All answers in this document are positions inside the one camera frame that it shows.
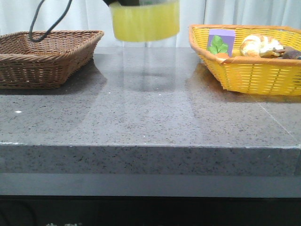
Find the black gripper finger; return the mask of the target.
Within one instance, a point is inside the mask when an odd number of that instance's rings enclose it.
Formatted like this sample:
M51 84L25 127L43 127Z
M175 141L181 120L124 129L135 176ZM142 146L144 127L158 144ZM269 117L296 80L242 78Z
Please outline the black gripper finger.
M122 6L139 6L139 0L103 0L103 2L109 6L112 3L118 2Z

